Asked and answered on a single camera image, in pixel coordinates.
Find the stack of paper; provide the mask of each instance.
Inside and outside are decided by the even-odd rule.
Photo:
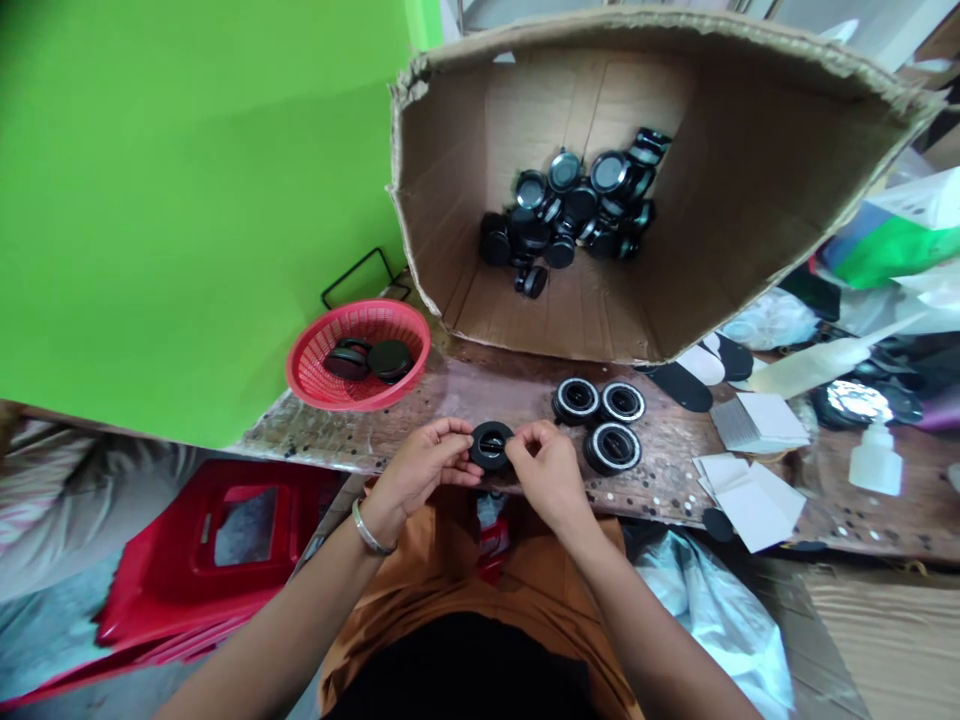
[[[734,452],[771,453],[810,443],[793,410],[779,395],[739,393],[710,410],[723,446]]]
[[[750,552],[793,535],[807,499],[760,463],[730,453],[694,458],[700,485],[720,506]]]

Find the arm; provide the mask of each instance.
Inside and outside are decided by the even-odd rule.
[[[406,519],[444,484],[474,486],[473,428],[445,418],[414,432],[362,507],[364,525],[392,547]],[[194,673],[156,720],[266,720],[297,701],[383,558],[348,518],[287,587]]]
[[[557,535],[592,592],[643,714],[651,720],[760,718],[603,534],[584,494],[570,438],[540,421],[517,431],[507,443],[507,456],[527,500]]]

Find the wrist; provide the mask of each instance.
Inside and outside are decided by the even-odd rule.
[[[360,517],[370,534],[383,547],[393,547],[407,520],[403,508],[390,503],[382,494],[374,491],[360,503]]]

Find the person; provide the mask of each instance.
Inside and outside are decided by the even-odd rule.
[[[479,579],[472,431],[454,418],[415,431],[354,518],[156,718],[285,717],[321,661],[332,720],[758,718],[630,565],[617,521],[594,517],[548,421],[507,442],[529,505],[513,510],[499,582]]]

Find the green wall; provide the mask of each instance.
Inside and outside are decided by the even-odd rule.
[[[375,245],[404,265],[384,186],[408,11],[3,3],[0,397],[237,440],[320,291]]]

